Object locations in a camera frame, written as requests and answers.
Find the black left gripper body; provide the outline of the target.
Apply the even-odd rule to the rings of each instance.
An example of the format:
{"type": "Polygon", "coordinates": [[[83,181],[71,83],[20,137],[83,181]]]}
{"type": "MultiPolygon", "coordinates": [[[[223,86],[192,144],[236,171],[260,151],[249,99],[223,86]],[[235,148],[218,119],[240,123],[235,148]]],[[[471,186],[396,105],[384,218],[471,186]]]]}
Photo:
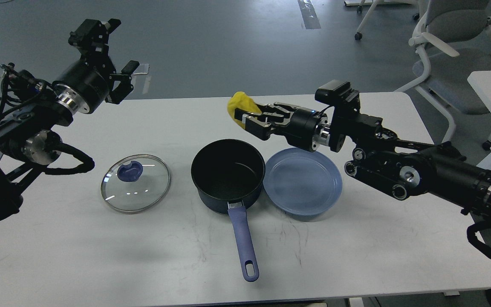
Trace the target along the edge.
{"type": "Polygon", "coordinates": [[[101,103],[113,103],[115,72],[111,58],[80,58],[53,82],[58,103],[72,114],[93,113],[101,103]]]}

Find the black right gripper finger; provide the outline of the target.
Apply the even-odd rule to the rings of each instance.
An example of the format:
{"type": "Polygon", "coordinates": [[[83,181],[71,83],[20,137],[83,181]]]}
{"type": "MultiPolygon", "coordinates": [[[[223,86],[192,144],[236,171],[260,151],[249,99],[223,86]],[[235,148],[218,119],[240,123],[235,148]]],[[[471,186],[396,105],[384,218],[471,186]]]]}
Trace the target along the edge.
{"type": "Polygon", "coordinates": [[[263,141],[268,140],[273,134],[284,136],[284,132],[288,129],[291,119],[280,119],[280,121],[271,119],[271,117],[268,119],[268,121],[261,121],[253,115],[244,115],[244,130],[263,141]]]}
{"type": "Polygon", "coordinates": [[[292,115],[294,115],[294,113],[298,111],[298,109],[300,108],[297,105],[285,104],[279,102],[275,102],[273,104],[267,104],[267,105],[261,105],[261,104],[257,104],[257,105],[262,110],[262,113],[246,113],[243,110],[236,109],[234,112],[234,118],[236,120],[240,118],[241,121],[243,122],[244,115],[253,115],[261,121],[268,121],[269,117],[271,117],[271,119],[277,119],[277,121],[280,121],[280,119],[292,118],[292,115]]]}

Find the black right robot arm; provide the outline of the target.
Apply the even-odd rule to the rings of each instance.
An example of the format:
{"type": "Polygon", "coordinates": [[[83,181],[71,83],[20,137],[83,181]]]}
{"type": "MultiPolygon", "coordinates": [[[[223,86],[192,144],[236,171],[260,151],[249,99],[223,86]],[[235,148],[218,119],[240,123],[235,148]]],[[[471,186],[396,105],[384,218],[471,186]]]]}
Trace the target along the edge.
{"type": "Polygon", "coordinates": [[[284,136],[291,146],[310,152],[319,145],[338,152],[345,138],[351,138],[356,147],[344,166],[347,175],[396,200],[429,193],[460,206],[462,214],[481,216],[481,222],[468,227],[466,237],[491,260],[491,247],[477,238],[477,232],[491,229],[491,170],[466,163],[450,142],[430,145],[399,139],[382,126],[380,117],[360,113],[358,96],[322,103],[334,108],[330,123],[324,111],[284,103],[259,105],[248,96],[230,99],[227,109],[257,138],[284,136]]]}

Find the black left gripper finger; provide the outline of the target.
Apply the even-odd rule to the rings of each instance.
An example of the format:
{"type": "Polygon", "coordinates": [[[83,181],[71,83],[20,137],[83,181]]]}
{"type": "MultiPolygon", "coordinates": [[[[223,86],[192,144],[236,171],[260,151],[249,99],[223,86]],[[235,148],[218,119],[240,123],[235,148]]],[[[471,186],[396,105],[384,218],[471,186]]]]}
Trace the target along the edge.
{"type": "Polygon", "coordinates": [[[121,25],[120,19],[105,23],[86,19],[75,31],[70,32],[68,44],[80,52],[74,64],[112,64],[109,57],[109,35],[121,25]]]}
{"type": "Polygon", "coordinates": [[[121,72],[109,75],[109,80],[118,84],[106,97],[107,103],[119,104],[133,91],[134,85],[131,84],[131,77],[139,66],[139,61],[130,60],[121,72]]]}

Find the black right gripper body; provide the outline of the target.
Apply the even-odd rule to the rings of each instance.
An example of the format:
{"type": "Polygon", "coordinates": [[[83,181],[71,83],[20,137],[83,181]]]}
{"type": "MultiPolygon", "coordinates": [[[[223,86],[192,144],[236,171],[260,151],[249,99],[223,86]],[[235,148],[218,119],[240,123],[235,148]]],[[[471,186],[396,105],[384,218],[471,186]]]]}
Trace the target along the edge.
{"type": "Polygon", "coordinates": [[[319,126],[327,121],[327,115],[321,111],[298,107],[292,113],[289,123],[281,129],[281,135],[289,145],[314,152],[317,148],[315,138],[319,134],[319,126]]]}

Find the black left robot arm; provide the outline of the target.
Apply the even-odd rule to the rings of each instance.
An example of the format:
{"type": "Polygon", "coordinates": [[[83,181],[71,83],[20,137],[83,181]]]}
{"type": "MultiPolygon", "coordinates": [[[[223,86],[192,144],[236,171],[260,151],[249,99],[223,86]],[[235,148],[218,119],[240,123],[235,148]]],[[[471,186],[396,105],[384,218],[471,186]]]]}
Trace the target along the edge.
{"type": "Polygon", "coordinates": [[[0,84],[0,221],[17,214],[22,194],[39,175],[74,175],[91,171],[95,163],[52,130],[69,126],[76,113],[93,113],[102,103],[119,104],[134,86],[138,61],[117,72],[109,56],[109,36],[121,25],[87,19],[69,35],[80,52],[54,82],[2,64],[0,84]]]}

